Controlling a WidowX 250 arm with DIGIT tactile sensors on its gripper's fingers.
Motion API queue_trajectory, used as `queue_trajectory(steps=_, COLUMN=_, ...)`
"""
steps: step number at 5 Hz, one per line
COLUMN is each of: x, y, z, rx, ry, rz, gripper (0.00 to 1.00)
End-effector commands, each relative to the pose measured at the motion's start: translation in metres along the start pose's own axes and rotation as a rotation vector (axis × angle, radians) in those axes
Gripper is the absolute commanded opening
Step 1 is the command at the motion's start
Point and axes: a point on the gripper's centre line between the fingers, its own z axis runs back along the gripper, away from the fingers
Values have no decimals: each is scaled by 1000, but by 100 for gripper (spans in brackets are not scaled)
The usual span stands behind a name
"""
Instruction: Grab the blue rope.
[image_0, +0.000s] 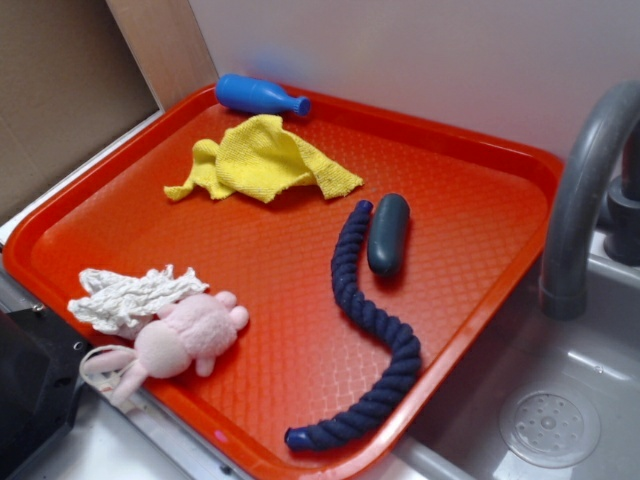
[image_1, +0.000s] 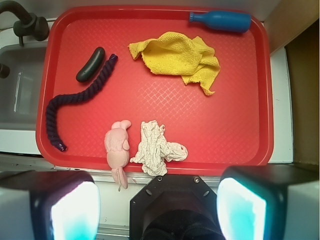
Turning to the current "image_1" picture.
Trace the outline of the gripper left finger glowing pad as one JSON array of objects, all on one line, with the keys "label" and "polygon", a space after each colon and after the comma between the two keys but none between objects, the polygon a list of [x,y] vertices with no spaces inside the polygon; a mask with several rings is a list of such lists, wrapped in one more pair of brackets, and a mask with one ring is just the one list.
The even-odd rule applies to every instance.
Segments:
[{"label": "gripper left finger glowing pad", "polygon": [[86,171],[0,174],[2,240],[94,240],[100,191]]}]

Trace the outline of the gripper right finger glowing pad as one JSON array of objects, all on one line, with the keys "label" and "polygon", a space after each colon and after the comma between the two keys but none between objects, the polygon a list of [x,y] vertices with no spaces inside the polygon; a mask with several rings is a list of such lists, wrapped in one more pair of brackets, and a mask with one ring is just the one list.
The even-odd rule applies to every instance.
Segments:
[{"label": "gripper right finger glowing pad", "polygon": [[318,240],[319,167],[230,166],[221,175],[216,209],[227,240]]}]

